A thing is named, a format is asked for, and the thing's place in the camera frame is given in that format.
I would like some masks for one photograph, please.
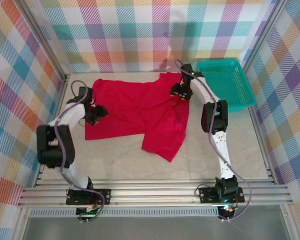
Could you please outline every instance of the plastic basket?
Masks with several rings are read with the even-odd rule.
[[[256,104],[250,84],[236,59],[200,61],[197,68],[214,94],[227,101],[229,112]]]

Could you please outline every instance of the table surface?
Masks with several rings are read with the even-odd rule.
[[[84,81],[92,87],[97,79],[126,82],[154,82],[158,72],[134,73],[73,73],[62,102],[73,98],[71,82]],[[80,84],[74,84],[77,93]],[[85,140],[84,127],[77,124],[72,131],[75,161],[92,179],[210,179],[220,176],[217,155],[201,129],[202,104],[194,94],[190,100],[185,140],[168,162],[162,157],[141,149],[144,134]],[[228,115],[227,144],[233,169],[247,179],[267,178],[264,160],[248,109]],[[42,179],[61,179],[58,172],[45,168]]]

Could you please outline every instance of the purple cable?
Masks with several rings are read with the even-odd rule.
[[[66,182],[70,185],[72,185],[73,187],[77,188],[77,189],[80,189],[82,191],[86,191],[86,192],[90,192],[90,193],[94,193],[94,194],[97,194],[100,198],[101,198],[101,206],[98,210],[98,212],[96,213],[96,215],[94,217],[92,217],[89,221],[93,221],[94,219],[97,218],[97,216],[100,214],[100,212],[102,211],[102,209],[104,208],[104,205],[105,205],[105,198],[104,196],[98,192],[98,191],[95,191],[95,190],[91,190],[91,189],[86,189],[86,188],[83,188],[83,187],[80,187],[78,185],[76,185],[74,182],[71,181],[71,179],[69,179],[64,173],[63,173],[63,169],[65,167],[65,164],[66,164],[66,148],[65,148],[65,145],[64,143],[62,142],[62,139],[60,137],[60,134],[58,132],[58,124],[60,123],[62,117],[69,111],[71,110],[72,108],[74,108],[75,106],[79,105],[80,103],[82,103],[82,101],[87,97],[88,95],[88,87],[87,85],[83,82],[83,81],[80,81],[80,80],[75,80],[71,83],[71,91],[72,93],[74,93],[73,91],[73,84],[74,83],[82,83],[85,87],[85,93],[84,93],[84,96],[79,100],[77,101],[75,104],[67,107],[61,114],[60,116],[56,119],[55,121],[55,124],[54,124],[54,132],[55,132],[55,136],[56,136],[56,139],[58,140],[59,142],[59,145],[61,147],[61,151],[62,151],[62,164],[61,164],[61,167],[60,167],[60,173],[61,175],[64,177],[64,179],[66,180]],[[81,214],[79,215],[79,220],[81,221],[81,223],[83,222],[83,220],[81,219]]]
[[[212,119],[211,119],[211,124],[210,124],[210,128],[209,128],[209,134],[208,134],[208,139],[209,139],[209,143],[212,146],[213,150],[215,151],[215,153],[219,156],[219,158],[221,158],[221,160],[224,162],[225,165],[227,165],[227,167],[233,172],[234,175],[236,175],[238,178],[240,178],[242,181],[244,181],[245,184],[247,184],[248,188],[249,188],[249,200],[246,204],[246,206],[244,207],[244,209],[235,217],[231,218],[231,220],[237,219],[238,217],[240,217],[249,207],[250,203],[251,203],[251,198],[252,198],[252,188],[250,186],[250,184],[247,182],[247,180],[245,180],[243,177],[241,177],[238,173],[236,173],[233,168],[229,165],[228,161],[224,158],[224,156],[222,156],[222,154],[219,152],[219,150],[217,149],[217,147],[215,146],[215,143],[212,141],[212,128],[214,125],[214,120],[215,120],[215,115],[216,115],[216,111],[217,111],[217,101],[216,99],[213,97],[213,94],[211,93],[211,91],[209,90],[209,88],[196,76],[192,75],[189,72],[186,72],[185,70],[183,70],[180,66],[178,66],[178,62],[181,63],[183,65],[183,63],[177,59],[174,61],[174,64],[176,65],[176,67],[183,73],[195,78],[199,83],[201,83],[201,85],[205,88],[205,90],[208,92],[208,94],[210,95],[210,97],[212,98],[213,102],[214,102],[214,108],[213,108],[213,112],[212,112]]]

